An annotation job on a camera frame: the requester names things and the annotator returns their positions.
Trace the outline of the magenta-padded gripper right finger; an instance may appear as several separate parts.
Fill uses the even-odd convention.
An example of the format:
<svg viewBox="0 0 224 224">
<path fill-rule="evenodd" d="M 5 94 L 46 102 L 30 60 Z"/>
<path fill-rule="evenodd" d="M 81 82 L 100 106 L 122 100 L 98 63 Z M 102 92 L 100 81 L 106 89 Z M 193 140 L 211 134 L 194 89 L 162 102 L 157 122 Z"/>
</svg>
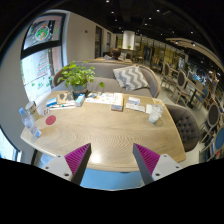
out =
<svg viewBox="0 0 224 224">
<path fill-rule="evenodd" d="M 182 169 L 168 154 L 159 155 L 136 143 L 133 144 L 133 154 L 145 185 Z"/>
</svg>

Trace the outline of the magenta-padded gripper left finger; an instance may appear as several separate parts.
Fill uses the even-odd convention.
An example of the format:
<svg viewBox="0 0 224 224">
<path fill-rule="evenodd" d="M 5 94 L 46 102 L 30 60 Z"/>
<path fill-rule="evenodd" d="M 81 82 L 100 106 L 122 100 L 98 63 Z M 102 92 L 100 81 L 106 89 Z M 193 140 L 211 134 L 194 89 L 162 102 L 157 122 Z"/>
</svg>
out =
<svg viewBox="0 0 224 224">
<path fill-rule="evenodd" d="M 82 181 L 89 157 L 91 144 L 85 144 L 72 152 L 55 156 L 43 170 L 79 185 Z"/>
</svg>

